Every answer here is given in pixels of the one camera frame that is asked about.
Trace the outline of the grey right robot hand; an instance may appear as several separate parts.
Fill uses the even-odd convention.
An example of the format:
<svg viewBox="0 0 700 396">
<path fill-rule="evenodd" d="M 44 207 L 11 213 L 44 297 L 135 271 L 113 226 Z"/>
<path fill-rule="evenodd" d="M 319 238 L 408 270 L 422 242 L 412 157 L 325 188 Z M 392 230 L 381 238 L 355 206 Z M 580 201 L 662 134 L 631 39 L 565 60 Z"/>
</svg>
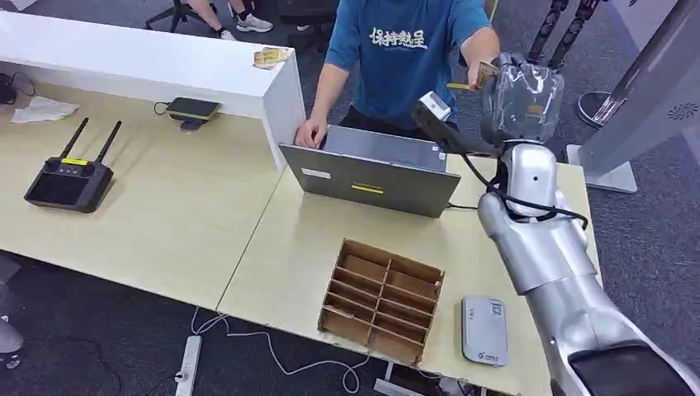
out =
<svg viewBox="0 0 700 396">
<path fill-rule="evenodd" d="M 481 90 L 484 140 L 495 147 L 515 140 L 546 142 L 560 119 L 564 77 L 521 54 L 502 53 L 491 64 L 498 72 Z"/>
</svg>

